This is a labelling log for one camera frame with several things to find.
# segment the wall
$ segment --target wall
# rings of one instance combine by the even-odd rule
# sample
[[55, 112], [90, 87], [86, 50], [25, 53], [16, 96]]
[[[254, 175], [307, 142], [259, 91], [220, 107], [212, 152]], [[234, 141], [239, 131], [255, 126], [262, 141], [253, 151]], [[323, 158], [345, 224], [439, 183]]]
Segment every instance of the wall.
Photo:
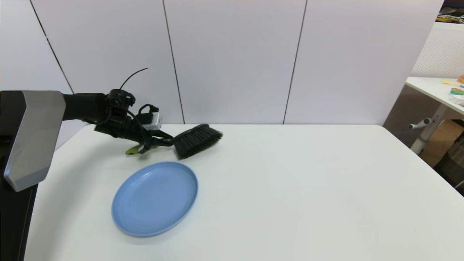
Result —
[[[53, 56], [31, 3], [2, 1], [0, 17], [0, 90], [54, 90], [71, 93]], [[57, 147], [85, 126], [61, 125]]]
[[166, 0], [186, 123], [284, 119], [305, 0]]
[[382, 125], [441, 4], [308, 1], [285, 123]]
[[159, 106], [166, 123], [259, 124], [382, 124], [441, 6], [440, 0], [32, 3], [75, 92], [106, 93], [149, 67], [124, 88], [136, 106]]
[[165, 123], [183, 123], [162, 0], [32, 0], [75, 93], [132, 93]]

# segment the table surface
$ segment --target table surface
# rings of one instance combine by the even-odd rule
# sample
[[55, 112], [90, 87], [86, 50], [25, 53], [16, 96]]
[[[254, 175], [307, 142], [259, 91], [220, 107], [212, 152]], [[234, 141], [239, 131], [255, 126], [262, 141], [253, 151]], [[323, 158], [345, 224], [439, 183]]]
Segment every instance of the table surface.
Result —
[[125, 156], [132, 142], [82, 129], [39, 185], [25, 260], [463, 260], [464, 198], [382, 127], [212, 127], [223, 139], [182, 160], [200, 184], [192, 211], [147, 238], [118, 230], [111, 203], [173, 149]]
[[464, 115], [464, 107], [450, 102], [448, 98], [451, 88], [459, 87], [442, 84], [441, 81], [458, 82], [456, 79], [448, 78], [408, 77], [406, 85]]

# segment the brush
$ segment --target brush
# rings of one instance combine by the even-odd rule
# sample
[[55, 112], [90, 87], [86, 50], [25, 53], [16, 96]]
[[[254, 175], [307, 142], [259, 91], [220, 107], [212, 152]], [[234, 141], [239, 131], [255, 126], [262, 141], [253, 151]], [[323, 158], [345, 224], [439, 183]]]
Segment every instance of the brush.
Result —
[[179, 159], [185, 159], [215, 145], [222, 138], [222, 133], [200, 124], [170, 139], [174, 144]]

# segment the yellow object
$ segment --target yellow object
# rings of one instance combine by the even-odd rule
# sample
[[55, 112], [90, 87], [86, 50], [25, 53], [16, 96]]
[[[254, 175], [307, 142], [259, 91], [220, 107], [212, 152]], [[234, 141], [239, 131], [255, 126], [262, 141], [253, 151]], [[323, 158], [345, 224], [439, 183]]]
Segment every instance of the yellow object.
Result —
[[442, 83], [442, 84], [449, 84], [449, 85], [452, 85], [452, 86], [461, 87], [461, 84], [460, 84], [460, 83], [456, 83], [456, 82], [441, 81], [441, 83]]

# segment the white desk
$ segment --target white desk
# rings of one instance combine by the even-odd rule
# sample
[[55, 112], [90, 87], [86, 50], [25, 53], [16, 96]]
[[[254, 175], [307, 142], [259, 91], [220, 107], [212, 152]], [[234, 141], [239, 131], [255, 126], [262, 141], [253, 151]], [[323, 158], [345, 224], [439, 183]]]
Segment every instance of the white desk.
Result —
[[464, 198], [382, 127], [212, 127], [223, 139], [182, 161], [200, 183], [192, 211], [148, 238], [116, 228], [113, 196], [174, 152], [127, 157], [132, 142], [82, 129], [39, 185], [26, 260], [463, 260]]
[[464, 107], [454, 104], [448, 99], [451, 88], [455, 86], [442, 84], [441, 81], [456, 82], [456, 79], [409, 77], [406, 81], [407, 86], [416, 89], [441, 103], [440, 107], [432, 117], [433, 123], [424, 129], [411, 146], [411, 150], [416, 154], [419, 154], [422, 151], [425, 144], [429, 141], [430, 136], [432, 136], [434, 131], [438, 128], [438, 126], [440, 126], [441, 122], [445, 118], [446, 112], [449, 109], [461, 114], [462, 118], [464, 118]]

